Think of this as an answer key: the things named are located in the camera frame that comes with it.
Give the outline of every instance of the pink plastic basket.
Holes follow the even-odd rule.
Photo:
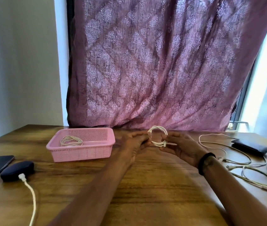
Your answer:
[[[80,146],[60,146],[65,136],[75,136],[82,139]],[[68,128],[59,130],[47,144],[54,162],[78,161],[88,159],[108,158],[115,143],[111,128]]]

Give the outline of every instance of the black wristband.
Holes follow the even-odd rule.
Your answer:
[[[204,172],[203,172],[203,165],[204,165],[204,162],[205,160],[209,157],[209,156],[214,156],[216,158],[216,156],[212,153],[212,152],[209,152],[207,154],[205,154],[200,160],[199,160],[199,163],[198,163],[198,173],[200,175],[204,175]]]

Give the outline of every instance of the damask curtain pattern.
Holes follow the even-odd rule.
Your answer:
[[[222,131],[267,0],[75,0],[72,126]]]

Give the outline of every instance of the wood grain surface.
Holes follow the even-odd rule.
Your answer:
[[[54,163],[45,146],[62,128],[27,125],[0,137],[0,156],[15,155],[13,163],[23,160],[35,163],[36,173],[28,178],[37,195],[35,226],[49,223],[108,160]],[[114,129],[116,144],[112,154],[120,147],[121,136],[129,131],[132,130]],[[200,134],[191,132],[195,140]],[[267,139],[254,133],[227,134],[267,146]],[[208,136],[203,140],[224,144],[231,141],[221,136]],[[245,156],[223,148],[227,151],[227,158],[241,162],[247,160]],[[213,152],[222,154],[221,150]],[[258,157],[252,156],[252,159],[263,162]],[[259,173],[248,171],[247,174],[252,179],[266,181]],[[238,180],[267,206],[266,191]],[[102,225],[227,225],[220,206],[210,186],[195,168],[176,156],[148,148],[139,152],[135,164],[119,185]],[[0,178],[0,225],[29,225],[31,214],[29,189],[21,181],[3,183]]]

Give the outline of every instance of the basket rim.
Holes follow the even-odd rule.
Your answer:
[[[50,147],[50,145],[52,144],[52,142],[55,139],[55,136],[57,134],[59,134],[60,132],[63,132],[65,129],[70,129],[70,128],[63,128],[60,129],[56,132],[56,134],[51,138],[51,140],[48,142],[48,144],[46,145],[46,148],[50,151],[57,151],[57,150],[68,150],[68,149],[80,149],[80,148],[94,148],[94,147],[109,147],[109,146],[113,146],[116,143],[116,139],[115,139],[115,135],[114,135],[114,131],[111,128],[72,128],[73,130],[84,130],[84,129],[107,129],[108,130],[108,134],[111,134],[111,136],[113,138],[111,138],[111,140],[107,141],[107,143],[104,144],[96,144],[94,146],[84,146],[84,145],[79,145],[79,146],[63,146],[63,147]]]

